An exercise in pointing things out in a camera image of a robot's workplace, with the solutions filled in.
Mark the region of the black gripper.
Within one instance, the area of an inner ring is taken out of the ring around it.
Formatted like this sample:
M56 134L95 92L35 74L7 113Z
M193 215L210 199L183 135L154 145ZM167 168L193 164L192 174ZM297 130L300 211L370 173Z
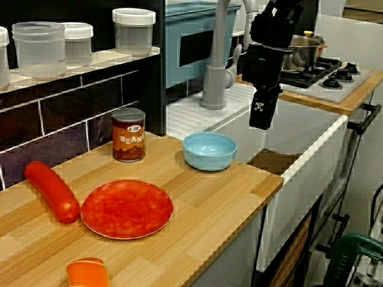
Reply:
M291 48L249 45L242 79L257 89L250 109L251 127L262 130L270 127L279 96L279 88L275 87L278 86L284 57L291 52Z

